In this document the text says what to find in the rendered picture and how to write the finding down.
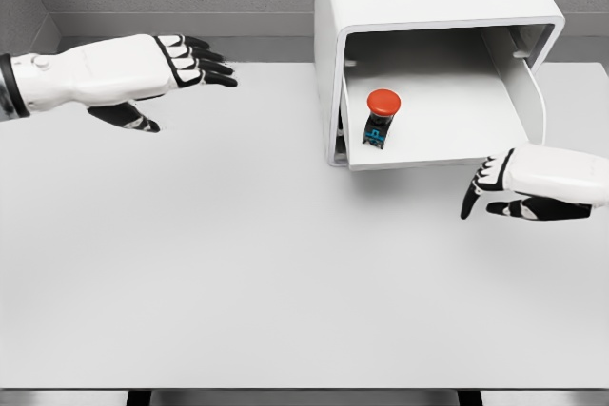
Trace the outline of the white tabletop storage cabinet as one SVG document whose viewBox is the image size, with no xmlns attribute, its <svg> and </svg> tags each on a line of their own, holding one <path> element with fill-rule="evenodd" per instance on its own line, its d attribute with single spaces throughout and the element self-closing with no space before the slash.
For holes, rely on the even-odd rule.
<svg viewBox="0 0 609 406">
<path fill-rule="evenodd" d="M 536 80 L 564 25 L 555 0 L 315 0 L 314 62 L 328 162 L 349 168 L 342 109 L 348 69 L 364 65 L 380 75 L 392 67 L 448 70 L 513 58 Z"/>
</svg>

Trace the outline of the red button load switch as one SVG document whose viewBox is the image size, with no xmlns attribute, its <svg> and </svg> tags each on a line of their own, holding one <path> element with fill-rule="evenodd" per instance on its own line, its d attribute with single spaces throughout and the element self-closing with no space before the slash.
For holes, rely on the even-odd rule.
<svg viewBox="0 0 609 406">
<path fill-rule="evenodd" d="M 401 108 L 401 98 L 390 89 L 379 88 L 368 94 L 366 103 L 369 116 L 363 131 L 363 143 L 384 149 L 389 128 Z"/>
</svg>

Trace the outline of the white cabinet drawer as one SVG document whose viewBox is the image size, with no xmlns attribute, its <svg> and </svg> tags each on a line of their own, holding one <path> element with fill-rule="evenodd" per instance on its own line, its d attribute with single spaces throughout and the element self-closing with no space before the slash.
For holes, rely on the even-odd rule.
<svg viewBox="0 0 609 406">
<path fill-rule="evenodd" d="M 402 105 L 383 148 L 363 143 L 370 92 L 387 88 Z M 475 164 L 526 142 L 546 137 L 546 109 L 540 88 L 521 60 L 507 58 L 442 70 L 414 72 L 392 67 L 373 75 L 364 65 L 347 70 L 343 123 L 352 170 Z"/>
</svg>

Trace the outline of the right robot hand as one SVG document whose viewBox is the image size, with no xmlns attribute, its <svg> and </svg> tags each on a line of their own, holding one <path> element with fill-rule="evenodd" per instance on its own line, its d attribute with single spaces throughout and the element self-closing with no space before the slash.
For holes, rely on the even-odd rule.
<svg viewBox="0 0 609 406">
<path fill-rule="evenodd" d="M 530 143 L 491 155 L 467 188 L 461 218 L 482 194 L 502 191 L 522 198 L 489 203 L 488 213 L 538 222 L 586 219 L 609 206 L 609 159 Z"/>
</svg>

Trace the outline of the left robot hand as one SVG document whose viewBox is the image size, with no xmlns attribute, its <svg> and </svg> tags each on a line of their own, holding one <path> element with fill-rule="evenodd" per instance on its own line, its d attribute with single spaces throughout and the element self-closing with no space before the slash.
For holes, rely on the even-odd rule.
<svg viewBox="0 0 609 406">
<path fill-rule="evenodd" d="M 75 73 L 74 100 L 89 115 L 124 129 L 157 133 L 158 124 L 133 104 L 196 85 L 236 87 L 223 55 L 199 38 L 137 34 L 69 51 L 82 60 Z"/>
</svg>

